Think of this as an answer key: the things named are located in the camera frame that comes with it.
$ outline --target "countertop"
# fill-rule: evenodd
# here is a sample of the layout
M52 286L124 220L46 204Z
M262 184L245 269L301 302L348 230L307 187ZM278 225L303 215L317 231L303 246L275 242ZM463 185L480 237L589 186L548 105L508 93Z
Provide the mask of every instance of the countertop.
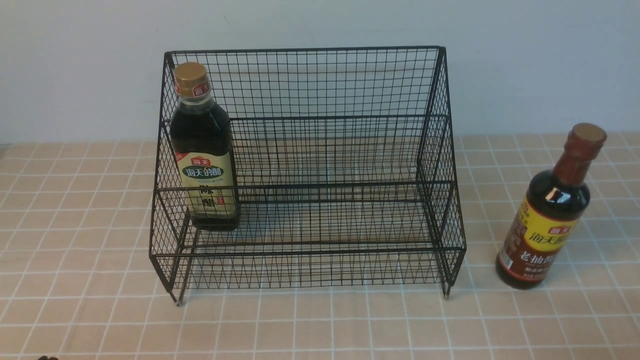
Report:
M493 260L566 135L456 138L468 252L435 285L189 291L148 259L153 142L0 147L0 360L618 359L640 355L640 133L611 133L548 279Z

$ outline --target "soy sauce bottle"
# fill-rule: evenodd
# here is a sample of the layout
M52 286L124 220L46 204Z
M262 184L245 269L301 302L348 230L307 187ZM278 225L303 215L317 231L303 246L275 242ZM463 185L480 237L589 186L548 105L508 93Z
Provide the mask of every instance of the soy sauce bottle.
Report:
M495 259L498 276L507 285L531 289L544 280L589 205L591 195L584 178L606 139L598 126L577 124L553 170L533 177Z
M240 223L229 115L211 97L207 69L188 62L174 70L180 103L169 135L191 223L204 231L232 231Z

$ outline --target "bottle cap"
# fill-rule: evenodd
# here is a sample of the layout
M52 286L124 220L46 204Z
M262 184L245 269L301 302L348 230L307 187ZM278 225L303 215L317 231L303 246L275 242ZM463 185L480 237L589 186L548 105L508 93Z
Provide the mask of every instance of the bottle cap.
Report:
M173 71L175 92L180 97L201 97L211 90L207 78L207 68L200 63L182 63Z
M607 133L599 126L583 122L569 132L564 151L572 157L593 160L598 156L606 139Z

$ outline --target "black wire rack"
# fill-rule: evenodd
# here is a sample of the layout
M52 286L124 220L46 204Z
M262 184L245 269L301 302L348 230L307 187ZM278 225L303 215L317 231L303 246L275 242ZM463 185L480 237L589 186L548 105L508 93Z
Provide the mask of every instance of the black wire rack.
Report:
M232 119L242 218L191 226L168 137L173 70L197 61ZM444 47L164 55L149 256L187 288L440 283L466 251Z

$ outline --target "dark soy sauce bottle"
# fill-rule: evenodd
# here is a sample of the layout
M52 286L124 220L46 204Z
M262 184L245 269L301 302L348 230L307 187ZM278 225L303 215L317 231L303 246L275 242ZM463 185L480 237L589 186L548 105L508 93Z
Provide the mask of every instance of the dark soy sauce bottle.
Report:
M529 183L495 259L498 276L510 287L531 289L544 280L589 205L591 195L584 178L606 139L598 126L577 124L553 170L538 173Z
M180 170L191 223L204 231L232 231L240 223L240 203L229 115L211 97L207 69L199 63L175 68L180 103L169 135Z

